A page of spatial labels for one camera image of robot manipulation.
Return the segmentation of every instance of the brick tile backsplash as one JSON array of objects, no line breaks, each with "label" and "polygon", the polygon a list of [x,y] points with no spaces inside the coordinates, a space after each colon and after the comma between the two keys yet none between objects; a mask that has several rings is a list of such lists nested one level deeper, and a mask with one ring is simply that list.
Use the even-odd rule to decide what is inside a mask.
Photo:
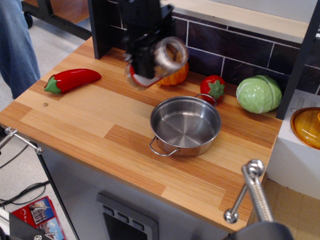
[{"label": "brick tile backsplash", "polygon": [[298,48],[275,43],[268,68],[279,73],[290,75],[298,53]]},{"label": "brick tile backsplash", "polygon": [[[115,26],[114,46],[125,49],[117,1],[111,2]],[[282,90],[287,86],[301,44],[239,28],[173,13],[176,35],[189,50],[190,70],[206,76],[220,75],[238,85],[254,75],[268,75]],[[320,40],[316,40],[297,88],[320,95]]]},{"label": "brick tile backsplash", "polygon": [[190,71],[210,75],[221,75],[224,58],[211,53],[189,48],[189,69]]},{"label": "brick tile backsplash", "polygon": [[224,61],[224,68],[221,77],[229,83],[239,85],[244,79],[255,75],[268,75],[269,77],[277,80],[282,91],[285,90],[290,77],[286,74],[281,74],[266,68],[260,68],[245,62],[227,58]]},{"label": "brick tile backsplash", "polygon": [[304,66],[301,78],[296,88],[308,93],[317,94],[320,85],[319,76],[320,69],[311,66]]},{"label": "brick tile backsplash", "polygon": [[189,23],[187,45],[264,68],[273,47],[268,41],[193,22]]}]

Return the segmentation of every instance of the gray floor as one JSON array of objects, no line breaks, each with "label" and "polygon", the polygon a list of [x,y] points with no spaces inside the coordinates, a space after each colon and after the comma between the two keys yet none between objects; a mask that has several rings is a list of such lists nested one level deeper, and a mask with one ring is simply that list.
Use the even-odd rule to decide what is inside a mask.
[{"label": "gray floor", "polygon": [[[79,25],[90,29],[89,20]],[[33,18],[33,26],[29,29],[29,32],[42,76],[85,42],[37,18]],[[0,76],[0,111],[12,101],[11,91]],[[14,137],[1,149],[0,166],[20,152],[25,145],[21,140]],[[0,199],[10,199],[26,187],[46,180],[47,176],[38,156],[31,147],[27,147],[19,157],[0,169]],[[23,203],[32,200],[41,192],[42,189],[37,189],[16,202]],[[49,196],[52,200],[66,239],[76,239],[50,185],[47,185],[44,194],[39,198],[44,196]],[[12,212],[21,207],[21,205],[9,204],[5,207],[5,210]]]}]

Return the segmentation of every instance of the red tomato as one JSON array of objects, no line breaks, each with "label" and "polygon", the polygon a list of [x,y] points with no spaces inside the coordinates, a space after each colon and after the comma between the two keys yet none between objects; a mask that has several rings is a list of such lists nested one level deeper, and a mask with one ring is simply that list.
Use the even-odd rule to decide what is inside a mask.
[{"label": "red tomato", "polygon": [[[200,92],[202,94],[207,94],[213,97],[216,101],[220,100],[225,94],[225,80],[223,80],[218,75],[211,75],[206,77],[201,85]],[[213,100],[209,97],[204,97],[207,102],[212,102]]]}]

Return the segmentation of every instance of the black cable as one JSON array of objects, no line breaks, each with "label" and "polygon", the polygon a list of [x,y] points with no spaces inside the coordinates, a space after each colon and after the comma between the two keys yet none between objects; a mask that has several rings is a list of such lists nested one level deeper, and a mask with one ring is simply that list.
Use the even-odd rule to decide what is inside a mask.
[{"label": "black cable", "polygon": [[13,160],[15,160],[20,154],[22,154],[24,152],[24,150],[26,150],[26,148],[29,145],[26,145],[17,155],[15,155],[13,158],[11,158],[9,161],[7,161],[5,164],[3,164],[2,166],[0,166],[0,169],[2,169],[4,166],[6,166],[7,164],[9,164],[10,162],[12,162]]},{"label": "black cable", "polygon": [[[24,205],[27,203],[32,202],[33,200],[37,199],[38,197],[40,197],[46,190],[46,185],[49,184],[49,181],[45,181],[45,182],[38,182],[35,184],[32,184],[30,186],[28,186],[26,189],[24,189],[22,192],[20,192],[18,195],[12,197],[9,200],[4,200],[4,199],[0,199],[0,205],[3,207],[3,209],[5,208],[5,205],[8,204],[14,204],[14,205]],[[33,198],[32,200],[26,201],[26,202],[21,202],[21,203],[16,203],[14,201],[16,201],[17,199],[21,198],[22,196],[24,196],[25,194],[29,193],[30,191],[34,190],[34,189],[38,189],[40,187],[44,186],[43,191],[36,196],[35,198]]]}]

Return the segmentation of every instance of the orange lid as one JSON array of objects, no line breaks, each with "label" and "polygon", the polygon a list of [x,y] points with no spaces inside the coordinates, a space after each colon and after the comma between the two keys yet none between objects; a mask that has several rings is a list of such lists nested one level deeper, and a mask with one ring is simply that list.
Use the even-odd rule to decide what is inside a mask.
[{"label": "orange lid", "polygon": [[294,134],[306,145],[320,150],[320,107],[307,107],[291,117]]}]

